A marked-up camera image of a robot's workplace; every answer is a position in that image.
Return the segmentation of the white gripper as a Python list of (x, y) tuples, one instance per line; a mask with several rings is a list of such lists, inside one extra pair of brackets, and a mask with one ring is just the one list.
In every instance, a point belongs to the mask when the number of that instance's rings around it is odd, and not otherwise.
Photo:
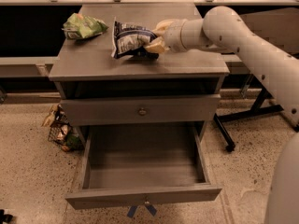
[(187, 20), (164, 20), (160, 21), (152, 30), (158, 38), (152, 40), (144, 49), (149, 53), (164, 53), (169, 50), (172, 52), (186, 52), (181, 34)]

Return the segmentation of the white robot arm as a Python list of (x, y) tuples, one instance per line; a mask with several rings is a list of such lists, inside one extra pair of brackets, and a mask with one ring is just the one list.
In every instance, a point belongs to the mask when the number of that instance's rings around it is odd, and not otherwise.
[[(202, 19), (161, 21), (153, 33), (157, 37), (145, 46), (150, 53), (231, 51), (299, 122), (299, 60), (254, 34), (231, 8), (214, 7)], [(263, 224), (299, 224), (299, 133), (278, 157)]]

